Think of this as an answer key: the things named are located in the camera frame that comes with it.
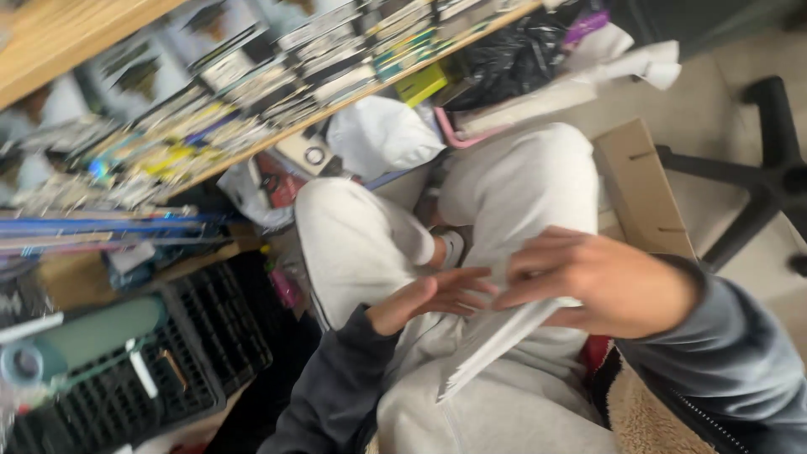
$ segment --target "office chair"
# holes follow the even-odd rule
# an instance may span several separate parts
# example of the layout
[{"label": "office chair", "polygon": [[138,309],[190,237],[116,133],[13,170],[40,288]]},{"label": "office chair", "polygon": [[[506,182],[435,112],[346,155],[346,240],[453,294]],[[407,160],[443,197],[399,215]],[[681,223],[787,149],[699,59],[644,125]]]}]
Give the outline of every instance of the office chair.
[{"label": "office chair", "polygon": [[[807,238],[807,163],[801,158],[782,78],[773,76],[751,84],[742,101],[759,107],[761,167],[694,158],[672,153],[665,145],[656,146],[665,169],[740,186],[751,195],[748,205],[704,255],[702,262],[711,272],[726,265],[779,212]],[[794,256],[788,264],[807,277],[807,256]]]}]

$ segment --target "white plastic bag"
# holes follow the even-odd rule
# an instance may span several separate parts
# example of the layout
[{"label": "white plastic bag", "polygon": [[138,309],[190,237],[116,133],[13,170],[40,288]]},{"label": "white plastic bag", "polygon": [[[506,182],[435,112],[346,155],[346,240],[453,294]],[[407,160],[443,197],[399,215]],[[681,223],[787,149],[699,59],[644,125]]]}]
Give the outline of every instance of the white plastic bag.
[{"label": "white plastic bag", "polygon": [[417,167],[445,148],[409,106],[380,96],[368,96],[334,114],[327,139],[343,167],[365,181]]}]

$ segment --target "purple package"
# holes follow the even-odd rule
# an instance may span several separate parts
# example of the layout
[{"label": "purple package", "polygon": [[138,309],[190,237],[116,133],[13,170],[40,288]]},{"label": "purple package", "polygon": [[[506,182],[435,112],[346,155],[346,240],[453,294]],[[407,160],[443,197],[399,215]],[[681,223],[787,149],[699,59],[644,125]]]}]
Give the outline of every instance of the purple package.
[{"label": "purple package", "polygon": [[563,40],[563,45],[577,44],[589,33],[600,30],[605,27],[605,24],[611,21],[611,15],[608,11],[597,11],[589,16],[577,19],[569,27],[566,32],[566,39]]}]

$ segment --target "dark gray sleeve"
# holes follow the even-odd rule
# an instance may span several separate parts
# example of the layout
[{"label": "dark gray sleeve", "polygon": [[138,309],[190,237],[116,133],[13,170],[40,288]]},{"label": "dark gray sleeve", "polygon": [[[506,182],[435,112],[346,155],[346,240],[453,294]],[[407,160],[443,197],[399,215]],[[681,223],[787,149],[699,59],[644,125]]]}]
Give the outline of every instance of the dark gray sleeve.
[{"label": "dark gray sleeve", "polygon": [[353,311],[345,326],[325,333],[291,390],[277,430],[258,454],[349,452],[382,394],[382,379],[400,333],[382,336]]},{"label": "dark gray sleeve", "polygon": [[673,330],[617,340],[625,360],[652,371],[715,419],[754,432],[757,447],[807,449],[804,364],[773,314],[737,285],[706,275],[688,260],[660,258],[699,281],[702,301]]}]

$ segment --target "jacket zipper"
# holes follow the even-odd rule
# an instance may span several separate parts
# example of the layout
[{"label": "jacket zipper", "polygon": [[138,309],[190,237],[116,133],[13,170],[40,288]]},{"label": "jacket zipper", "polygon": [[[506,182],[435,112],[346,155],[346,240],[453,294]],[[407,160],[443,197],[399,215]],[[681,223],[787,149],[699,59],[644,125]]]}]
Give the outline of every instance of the jacket zipper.
[{"label": "jacket zipper", "polygon": [[751,454],[748,451],[748,448],[743,446],[742,443],[740,443],[739,440],[734,438],[726,429],[724,429],[720,424],[715,422],[714,419],[711,419],[707,414],[700,411],[698,409],[698,407],[694,406],[690,401],[687,400],[686,397],[682,396],[681,393],[679,393],[678,391],[675,391],[674,389],[670,389],[670,392],[673,395],[675,395],[675,397],[681,403],[683,403],[685,406],[687,406],[687,408],[689,408],[693,413],[697,414],[701,419],[705,420],[713,429],[717,430],[718,434],[723,434],[723,437],[725,439],[729,440],[731,443],[733,443],[734,446],[736,446],[737,449],[739,449],[740,452],[742,452],[742,454]]}]

